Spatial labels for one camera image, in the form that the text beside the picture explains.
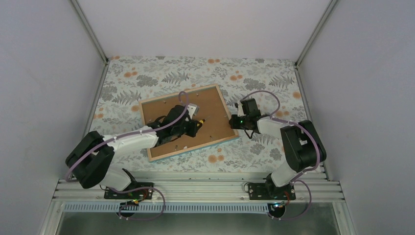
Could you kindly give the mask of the teal wooden picture frame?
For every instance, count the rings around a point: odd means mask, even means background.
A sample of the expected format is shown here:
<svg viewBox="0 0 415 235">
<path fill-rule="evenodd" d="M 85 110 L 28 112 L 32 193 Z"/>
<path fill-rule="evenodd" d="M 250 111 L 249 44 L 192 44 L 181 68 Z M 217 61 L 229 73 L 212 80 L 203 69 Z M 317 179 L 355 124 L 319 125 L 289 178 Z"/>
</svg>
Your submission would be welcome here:
<svg viewBox="0 0 415 235">
<path fill-rule="evenodd" d="M 143 124 L 159 127 L 176 119 L 185 103 L 189 110 L 173 126 L 162 132 L 160 146 L 147 149 L 151 162 L 236 139 L 231 129 L 231 114 L 220 91 L 212 84 L 139 102 Z"/>
</svg>

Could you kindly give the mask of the yellow black screwdriver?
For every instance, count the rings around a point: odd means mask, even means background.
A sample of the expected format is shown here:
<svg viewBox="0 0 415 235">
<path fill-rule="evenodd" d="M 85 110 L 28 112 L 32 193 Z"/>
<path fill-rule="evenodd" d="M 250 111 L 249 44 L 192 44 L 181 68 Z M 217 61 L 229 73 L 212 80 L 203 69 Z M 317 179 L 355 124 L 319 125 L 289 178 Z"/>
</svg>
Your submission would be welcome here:
<svg viewBox="0 0 415 235">
<path fill-rule="evenodd" d="M 198 126 L 203 126 L 203 124 L 210 118 L 210 116 L 203 118 L 198 121 Z"/>
</svg>

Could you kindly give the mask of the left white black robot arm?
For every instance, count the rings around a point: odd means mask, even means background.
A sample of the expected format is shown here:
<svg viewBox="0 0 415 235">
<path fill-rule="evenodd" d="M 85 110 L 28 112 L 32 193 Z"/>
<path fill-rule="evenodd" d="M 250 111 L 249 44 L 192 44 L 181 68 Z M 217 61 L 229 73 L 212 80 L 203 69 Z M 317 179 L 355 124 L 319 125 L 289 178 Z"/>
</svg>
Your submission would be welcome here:
<svg viewBox="0 0 415 235">
<path fill-rule="evenodd" d="M 73 175 L 82 188 L 105 186 L 118 192 L 123 198 L 136 193 L 136 182 L 126 170 L 112 166 L 115 156 L 135 150 L 149 149 L 172 142 L 183 135 L 196 136 L 203 125 L 193 116 L 199 107 L 195 104 L 175 105 L 167 115 L 136 131 L 120 135 L 101 135 L 91 131 L 79 142 L 65 160 L 67 181 Z"/>
</svg>

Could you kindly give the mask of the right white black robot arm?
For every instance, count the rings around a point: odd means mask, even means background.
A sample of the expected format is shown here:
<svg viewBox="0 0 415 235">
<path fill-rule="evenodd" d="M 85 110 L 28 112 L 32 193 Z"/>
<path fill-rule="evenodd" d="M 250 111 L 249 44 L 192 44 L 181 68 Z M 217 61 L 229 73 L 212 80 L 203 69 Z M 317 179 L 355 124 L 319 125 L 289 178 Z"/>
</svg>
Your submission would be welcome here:
<svg viewBox="0 0 415 235">
<path fill-rule="evenodd" d="M 296 123 L 263 115 L 253 98 L 241 100 L 235 107 L 238 113 L 231 116 L 231 129 L 243 130 L 249 139 L 254 134 L 281 135 L 285 162 L 270 173 L 259 187 L 270 199 L 289 195 L 296 179 L 326 160 L 326 150 L 311 121 Z"/>
</svg>

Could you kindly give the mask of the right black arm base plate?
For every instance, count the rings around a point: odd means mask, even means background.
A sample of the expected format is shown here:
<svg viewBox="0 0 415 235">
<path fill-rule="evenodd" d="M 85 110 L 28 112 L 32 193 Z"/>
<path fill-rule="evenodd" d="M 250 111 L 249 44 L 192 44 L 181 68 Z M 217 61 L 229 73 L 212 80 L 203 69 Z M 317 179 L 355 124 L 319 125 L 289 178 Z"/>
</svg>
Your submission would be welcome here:
<svg viewBox="0 0 415 235">
<path fill-rule="evenodd" d="M 291 184 L 287 184 L 282 187 L 276 187 L 269 182 L 247 182 L 243 185 L 243 190 L 249 195 L 249 199 L 253 201 L 291 201 L 296 199 L 295 189 Z"/>
</svg>

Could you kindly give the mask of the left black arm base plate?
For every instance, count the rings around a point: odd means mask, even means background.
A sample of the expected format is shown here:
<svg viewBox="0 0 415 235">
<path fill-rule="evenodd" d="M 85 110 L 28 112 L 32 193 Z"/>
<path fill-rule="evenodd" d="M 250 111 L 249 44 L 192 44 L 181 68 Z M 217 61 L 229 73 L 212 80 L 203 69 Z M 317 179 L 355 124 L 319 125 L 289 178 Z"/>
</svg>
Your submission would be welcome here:
<svg viewBox="0 0 415 235">
<path fill-rule="evenodd" d="M 149 189 L 148 187 L 153 187 L 154 183 L 149 182 L 138 182 L 135 185 L 128 186 L 124 191 L 132 190 L 135 188 L 142 188 L 144 189 L 128 192 L 128 193 L 117 193 L 109 188 L 105 188 L 104 192 L 104 199 L 117 199 L 117 200 L 150 200 L 152 199 L 153 190 Z"/>
</svg>

